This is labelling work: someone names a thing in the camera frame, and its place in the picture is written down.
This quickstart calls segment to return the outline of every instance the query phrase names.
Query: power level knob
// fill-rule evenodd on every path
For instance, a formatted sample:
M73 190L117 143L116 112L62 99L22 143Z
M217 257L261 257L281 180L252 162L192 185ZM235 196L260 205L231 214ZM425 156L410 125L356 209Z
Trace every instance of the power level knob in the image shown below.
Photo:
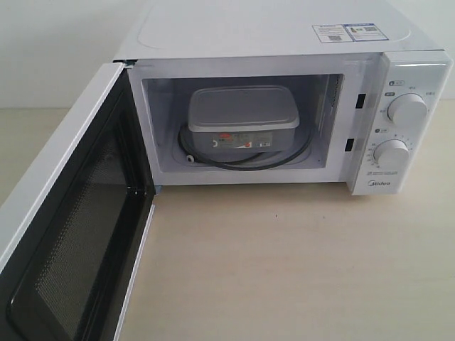
M403 141L389 140L380 144L373 155L381 168L401 169L407 165L410 151Z
M421 124L428 114L425 101L418 94L404 94L389 106L390 121L400 127Z

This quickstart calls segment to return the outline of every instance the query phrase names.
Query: brand logo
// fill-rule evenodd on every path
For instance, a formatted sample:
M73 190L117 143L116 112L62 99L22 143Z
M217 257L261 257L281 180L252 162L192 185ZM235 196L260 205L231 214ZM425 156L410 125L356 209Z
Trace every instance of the brand logo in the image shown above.
M384 183L384 182L377 182L376 180L371 180L368 182L368 185L370 187L376 187L376 186L390 186L390 183Z

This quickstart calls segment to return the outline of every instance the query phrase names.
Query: microwave door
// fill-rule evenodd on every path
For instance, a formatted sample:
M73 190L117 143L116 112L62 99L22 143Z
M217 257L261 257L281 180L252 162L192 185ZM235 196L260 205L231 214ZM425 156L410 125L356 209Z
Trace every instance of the microwave door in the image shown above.
M0 208L0 340L112 340L153 197L127 71L103 65Z

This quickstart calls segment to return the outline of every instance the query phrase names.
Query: microwave oven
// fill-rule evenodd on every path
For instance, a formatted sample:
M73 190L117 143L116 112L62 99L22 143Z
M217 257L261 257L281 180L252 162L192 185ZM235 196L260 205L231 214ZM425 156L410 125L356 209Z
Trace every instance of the microwave oven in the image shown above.
M161 186L399 192L451 66L384 1L150 2L0 208L0 340L118 340Z

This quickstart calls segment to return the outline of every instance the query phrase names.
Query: label sticker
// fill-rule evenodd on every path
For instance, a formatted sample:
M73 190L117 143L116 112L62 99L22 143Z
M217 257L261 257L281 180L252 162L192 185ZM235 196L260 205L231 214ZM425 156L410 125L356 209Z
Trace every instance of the label sticker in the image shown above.
M354 41L389 40L374 23L349 23L343 26Z
M313 26L321 43L352 43L354 40L348 34L344 25Z
M213 148L266 148L272 145L273 133L220 133L212 135Z

